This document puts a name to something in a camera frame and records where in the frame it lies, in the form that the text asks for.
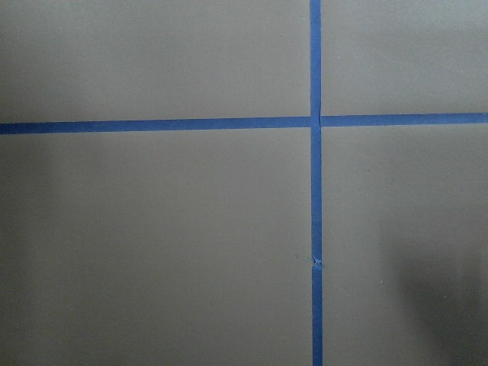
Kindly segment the blue tape strip crosswise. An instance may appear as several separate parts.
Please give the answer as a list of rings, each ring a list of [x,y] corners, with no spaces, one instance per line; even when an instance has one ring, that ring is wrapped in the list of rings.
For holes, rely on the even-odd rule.
[[[307,127],[485,124],[487,113],[380,114],[313,117],[244,117],[176,120],[110,120],[2,124],[2,135],[115,133],[168,130],[245,130]]]

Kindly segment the blue tape strip lengthwise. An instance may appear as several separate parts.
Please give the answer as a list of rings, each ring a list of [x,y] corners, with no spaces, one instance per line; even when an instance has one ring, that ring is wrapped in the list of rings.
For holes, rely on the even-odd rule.
[[[323,364],[323,200],[321,134],[321,9],[310,1],[310,177],[312,254],[312,365]]]

